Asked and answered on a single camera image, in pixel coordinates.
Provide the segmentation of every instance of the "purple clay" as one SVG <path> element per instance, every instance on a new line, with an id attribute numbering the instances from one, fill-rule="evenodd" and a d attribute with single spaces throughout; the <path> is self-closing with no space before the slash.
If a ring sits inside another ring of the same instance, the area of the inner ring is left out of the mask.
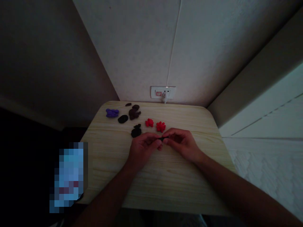
<path id="1" fill-rule="evenodd" d="M 117 117 L 119 115 L 119 110 L 111 110 L 111 109 L 106 109 L 106 112 L 107 112 L 107 117 L 110 117 L 110 118 L 114 118 L 114 117 Z"/>

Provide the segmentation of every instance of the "electrical outlet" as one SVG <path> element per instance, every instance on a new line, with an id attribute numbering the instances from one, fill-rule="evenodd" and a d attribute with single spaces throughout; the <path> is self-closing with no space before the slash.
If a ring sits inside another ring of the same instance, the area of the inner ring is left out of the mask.
<path id="1" fill-rule="evenodd" d="M 162 99 L 163 93 L 168 95 L 168 99 L 173 99 L 176 93 L 176 87 L 166 87 L 166 86 L 151 86 L 151 98 Z"/>

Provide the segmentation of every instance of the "table surface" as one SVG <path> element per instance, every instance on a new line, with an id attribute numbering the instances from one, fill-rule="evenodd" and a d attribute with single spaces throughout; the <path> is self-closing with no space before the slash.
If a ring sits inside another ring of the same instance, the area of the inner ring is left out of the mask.
<path id="1" fill-rule="evenodd" d="M 107 118 L 106 109 L 118 109 L 119 116 L 128 115 L 128 102 L 110 101 L 97 112 L 81 142 L 89 142 L 88 188 L 79 203 L 88 204 L 123 167 L 129 153 L 133 126 L 141 124 L 142 133 L 154 132 L 156 123 L 190 130 L 199 148 L 208 156 L 236 172 L 211 113 L 204 107 L 132 102 L 141 115 L 124 124 Z M 146 127 L 151 118 L 154 127 Z M 164 145 L 134 179 L 123 207 L 209 215 L 230 215 L 200 171 L 180 154 Z"/>

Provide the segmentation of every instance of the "left hand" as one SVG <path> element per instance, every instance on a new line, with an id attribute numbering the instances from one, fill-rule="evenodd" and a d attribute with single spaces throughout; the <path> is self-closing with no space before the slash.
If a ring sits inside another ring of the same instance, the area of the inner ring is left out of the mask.
<path id="1" fill-rule="evenodd" d="M 146 132 L 133 138 L 125 165 L 135 171 L 141 170 L 155 149 L 162 150 L 162 141 L 158 139 L 160 137 L 155 133 Z"/>

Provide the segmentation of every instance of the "forearm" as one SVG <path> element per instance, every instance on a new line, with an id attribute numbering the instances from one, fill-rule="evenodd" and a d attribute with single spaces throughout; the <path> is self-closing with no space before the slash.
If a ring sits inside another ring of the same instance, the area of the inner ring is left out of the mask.
<path id="1" fill-rule="evenodd" d="M 226 205 L 245 222 L 258 226 L 302 226 L 281 204 L 203 154 L 196 166 Z"/>
<path id="2" fill-rule="evenodd" d="M 76 220 L 78 226 L 111 226 L 137 170 L 125 165 Z"/>

